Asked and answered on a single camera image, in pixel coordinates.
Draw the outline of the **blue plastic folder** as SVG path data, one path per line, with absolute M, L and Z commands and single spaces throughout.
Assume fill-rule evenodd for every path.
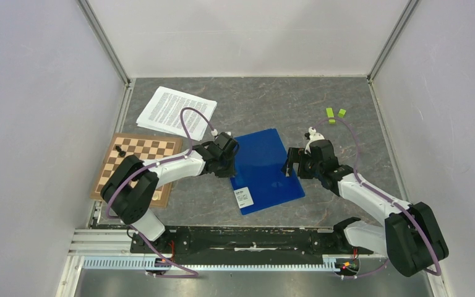
M 287 151 L 276 129 L 238 136 L 236 140 L 236 174 L 230 181 L 242 215 L 305 196 L 298 178 L 282 173 Z

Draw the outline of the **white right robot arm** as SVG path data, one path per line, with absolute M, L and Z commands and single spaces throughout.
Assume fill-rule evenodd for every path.
M 352 217 L 336 224 L 332 236 L 334 248 L 349 252 L 364 248 L 386 257 L 396 270 L 410 277 L 434 266 L 440 275 L 440 261 L 449 248 L 432 209 L 423 202 L 411 204 L 374 186 L 356 169 L 342 165 L 332 143 L 312 140 L 305 148 L 291 147 L 282 173 L 301 179 L 317 179 L 324 189 L 346 199 L 375 218 L 370 225 Z

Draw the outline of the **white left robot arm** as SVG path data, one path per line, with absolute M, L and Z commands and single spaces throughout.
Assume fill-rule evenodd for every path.
M 150 210 L 154 192 L 177 180 L 214 174 L 218 178 L 235 176 L 235 157 L 239 144 L 222 132 L 211 141 L 194 145 L 185 152 L 157 160 L 141 160 L 129 155 L 123 159 L 100 191 L 100 197 L 124 224 L 146 238 L 154 252 L 168 248 L 164 224 Z

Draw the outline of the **wooden chessboard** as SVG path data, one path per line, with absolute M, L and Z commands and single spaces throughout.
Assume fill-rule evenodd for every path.
M 93 200 L 101 199 L 100 191 L 125 158 L 118 157 L 118 153 L 114 149 L 116 145 L 119 145 L 126 152 L 125 157 L 134 155 L 141 160 L 153 160 L 179 153 L 182 149 L 182 139 L 179 137 L 115 133 L 90 193 L 90 198 Z

